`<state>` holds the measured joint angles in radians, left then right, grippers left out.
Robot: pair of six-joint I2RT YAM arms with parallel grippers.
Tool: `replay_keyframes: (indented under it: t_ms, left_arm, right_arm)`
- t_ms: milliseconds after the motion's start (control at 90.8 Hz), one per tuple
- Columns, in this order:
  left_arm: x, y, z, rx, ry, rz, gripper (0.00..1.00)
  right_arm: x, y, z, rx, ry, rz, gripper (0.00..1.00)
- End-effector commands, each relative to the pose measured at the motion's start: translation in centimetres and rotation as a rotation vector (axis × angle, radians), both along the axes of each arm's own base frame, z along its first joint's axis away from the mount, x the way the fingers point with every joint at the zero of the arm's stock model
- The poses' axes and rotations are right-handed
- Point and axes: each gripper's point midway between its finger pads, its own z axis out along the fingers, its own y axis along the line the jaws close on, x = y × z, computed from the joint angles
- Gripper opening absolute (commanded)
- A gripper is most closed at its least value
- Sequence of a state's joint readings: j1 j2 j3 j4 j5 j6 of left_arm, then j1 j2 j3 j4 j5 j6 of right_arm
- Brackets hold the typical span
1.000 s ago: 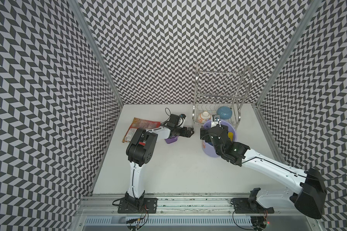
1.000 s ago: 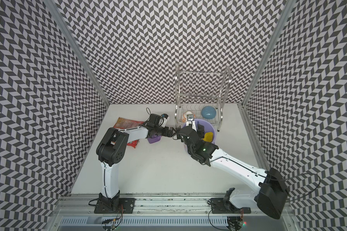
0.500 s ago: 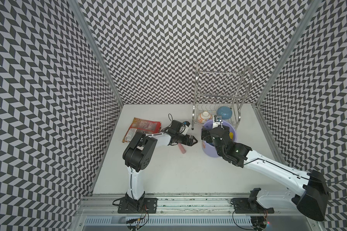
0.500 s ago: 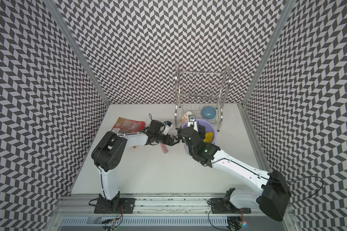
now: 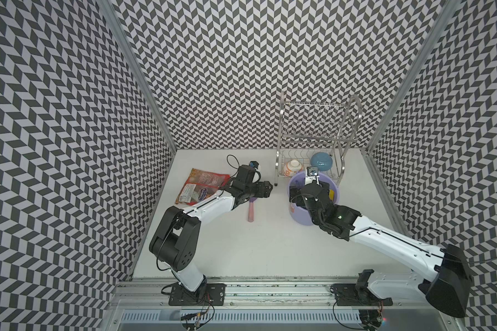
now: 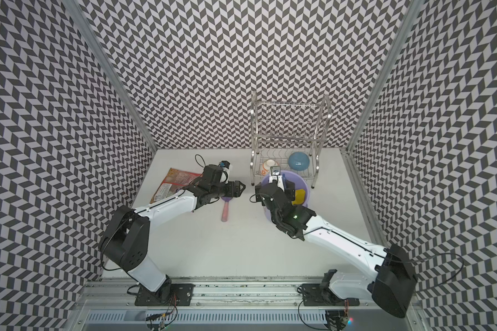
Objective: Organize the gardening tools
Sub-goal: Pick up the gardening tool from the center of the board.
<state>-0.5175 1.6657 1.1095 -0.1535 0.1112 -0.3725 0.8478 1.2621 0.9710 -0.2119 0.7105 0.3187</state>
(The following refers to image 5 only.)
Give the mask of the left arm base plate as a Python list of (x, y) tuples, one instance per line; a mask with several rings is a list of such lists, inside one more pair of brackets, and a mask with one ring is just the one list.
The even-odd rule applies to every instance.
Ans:
[(187, 290), (180, 284), (175, 284), (169, 295), (169, 306), (223, 306), (226, 294), (226, 284), (202, 284), (195, 292)]

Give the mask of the purple plastic bucket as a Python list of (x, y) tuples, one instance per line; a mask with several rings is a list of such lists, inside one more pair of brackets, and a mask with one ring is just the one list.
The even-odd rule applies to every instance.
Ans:
[[(329, 190), (334, 190), (335, 191), (335, 203), (337, 204), (340, 199), (340, 193), (338, 186), (335, 184), (333, 179), (324, 174), (320, 173), (319, 174), (319, 182), (325, 187), (328, 188)], [(296, 196), (297, 191), (304, 186), (305, 184), (305, 173), (304, 172), (298, 172), (288, 182), (288, 189), (287, 193), (289, 198), (293, 198)], [(308, 211), (303, 207), (303, 206), (298, 206), (294, 202), (289, 203), (289, 214), (293, 218), (294, 221), (297, 223), (303, 225), (303, 226), (313, 226), (313, 223), (311, 221), (311, 218), (309, 216)]]

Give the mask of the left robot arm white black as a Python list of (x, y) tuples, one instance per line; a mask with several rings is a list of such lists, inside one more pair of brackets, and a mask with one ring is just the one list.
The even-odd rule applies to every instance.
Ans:
[(200, 297), (207, 279), (193, 263), (193, 258), (201, 227), (252, 198), (268, 198), (272, 190), (272, 184), (261, 179), (258, 162), (240, 165), (236, 175), (204, 201), (184, 209), (168, 208), (150, 240), (149, 252), (156, 263), (168, 266), (186, 292)]

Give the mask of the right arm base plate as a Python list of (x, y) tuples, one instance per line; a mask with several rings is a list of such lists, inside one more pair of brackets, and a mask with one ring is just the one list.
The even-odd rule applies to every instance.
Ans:
[(330, 292), (338, 306), (393, 306), (392, 298), (378, 299), (367, 288), (356, 290), (355, 284), (333, 284)]

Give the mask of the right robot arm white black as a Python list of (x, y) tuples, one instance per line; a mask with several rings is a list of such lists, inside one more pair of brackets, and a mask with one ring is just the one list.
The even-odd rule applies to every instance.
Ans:
[(418, 285), (396, 285), (388, 279), (368, 281), (367, 290), (378, 299), (397, 294), (423, 298), (438, 311), (455, 318), (466, 315), (472, 271), (463, 249), (425, 244), (372, 221), (361, 212), (334, 204), (328, 188), (313, 182), (289, 191), (289, 200), (306, 209), (313, 225), (331, 236), (372, 248), (411, 269)]

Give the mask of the purple rake pink handle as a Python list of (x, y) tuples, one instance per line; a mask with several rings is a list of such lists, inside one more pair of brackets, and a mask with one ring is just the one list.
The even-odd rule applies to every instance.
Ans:
[(249, 200), (248, 222), (250, 222), (250, 223), (254, 222), (254, 216), (255, 216), (254, 203), (255, 203), (256, 199), (257, 199), (256, 197), (251, 197)]

